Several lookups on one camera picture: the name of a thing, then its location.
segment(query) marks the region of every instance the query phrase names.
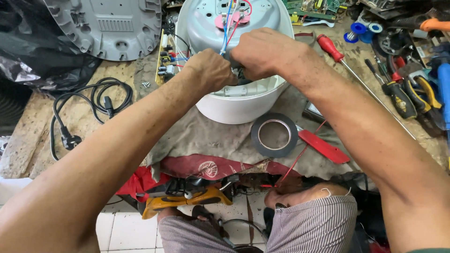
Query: workbench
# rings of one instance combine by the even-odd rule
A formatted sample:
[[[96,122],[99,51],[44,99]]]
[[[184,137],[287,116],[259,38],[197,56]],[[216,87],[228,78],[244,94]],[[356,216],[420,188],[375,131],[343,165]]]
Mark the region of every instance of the workbench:
[[[294,26],[294,33],[312,32],[314,30],[317,35],[323,33],[330,37],[335,42],[337,49],[346,55],[347,64],[366,82],[372,92],[396,114],[389,97],[383,94],[380,84],[364,63],[364,59],[371,59],[374,62],[374,53],[370,45],[362,42],[350,44],[344,41],[342,36],[350,26],[350,23],[351,20],[348,19],[343,23],[336,23],[333,28],[328,26]],[[89,84],[93,84],[104,77],[117,78],[133,88],[133,101],[137,101],[149,92],[142,85],[142,82],[154,82],[157,58],[157,52],[154,52],[144,59],[134,62],[103,61]],[[326,56],[326,61],[344,77],[354,82],[355,85],[360,86],[358,81],[342,65],[334,63],[333,59],[328,56]],[[125,97],[125,93],[119,87],[108,89],[105,95],[110,96],[113,104],[120,104]],[[1,158],[0,176],[4,178],[30,177],[34,179],[54,163],[50,154],[49,137],[49,126],[53,117],[52,106],[52,99],[33,93]],[[443,166],[443,169],[447,168],[448,159],[445,139],[443,137],[431,138],[417,121],[403,120],[398,114],[396,115],[413,133],[417,141]],[[71,133],[82,138],[88,137],[100,126],[94,119],[89,105],[79,97],[71,98],[60,112],[60,116]],[[99,117],[107,120],[107,116],[101,113],[99,113]],[[58,140],[55,142],[55,149],[59,157],[68,152],[62,146],[61,141]],[[264,172],[264,170],[252,168],[245,172]]]

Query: tile floor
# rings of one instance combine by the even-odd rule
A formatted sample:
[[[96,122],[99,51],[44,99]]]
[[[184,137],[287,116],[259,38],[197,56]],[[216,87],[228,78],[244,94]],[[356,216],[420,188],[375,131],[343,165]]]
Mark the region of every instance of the tile floor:
[[[3,179],[0,177],[0,208],[15,193],[28,185],[31,179]],[[249,213],[259,228],[264,228],[264,193],[240,195],[234,198],[232,206],[208,204],[205,208],[216,218],[248,220]],[[117,196],[109,202],[120,200]],[[193,206],[180,206],[179,210],[191,215]],[[263,251],[266,246],[261,235],[255,231],[250,238],[248,225],[232,222],[224,226],[234,244],[253,244]],[[100,251],[102,253],[164,253],[161,236],[158,233],[156,216],[142,220],[140,214],[125,202],[106,206],[97,218],[96,225]]]

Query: black plastic bag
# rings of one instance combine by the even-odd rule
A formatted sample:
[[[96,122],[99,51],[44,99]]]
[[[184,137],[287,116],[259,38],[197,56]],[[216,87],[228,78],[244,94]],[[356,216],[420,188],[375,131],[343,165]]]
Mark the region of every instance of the black plastic bag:
[[[0,0],[0,75],[57,97],[83,87],[101,59],[82,53],[40,0]]]

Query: red screwdriver handle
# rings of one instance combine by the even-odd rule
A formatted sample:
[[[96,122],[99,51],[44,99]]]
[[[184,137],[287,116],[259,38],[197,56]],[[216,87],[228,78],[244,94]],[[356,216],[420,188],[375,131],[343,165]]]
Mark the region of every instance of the red screwdriver handle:
[[[336,47],[334,46],[333,41],[328,38],[325,34],[321,34],[317,37],[317,43],[319,43],[320,47],[323,51],[329,53],[331,57],[333,57],[335,62],[341,62],[344,59],[344,55],[341,54]]]

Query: black tape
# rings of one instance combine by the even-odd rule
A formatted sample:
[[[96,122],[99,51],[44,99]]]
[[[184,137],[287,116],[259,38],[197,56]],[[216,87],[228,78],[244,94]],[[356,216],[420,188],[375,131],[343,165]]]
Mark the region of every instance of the black tape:
[[[259,138],[259,131],[261,130],[261,127],[266,123],[273,122],[274,120],[275,122],[283,122],[285,127],[287,126],[290,132],[288,144],[280,149],[270,149],[264,146]],[[251,137],[252,144],[259,153],[264,156],[280,158],[287,156],[295,148],[298,141],[298,131],[295,123],[286,115],[281,113],[266,113],[255,120],[251,130]]]

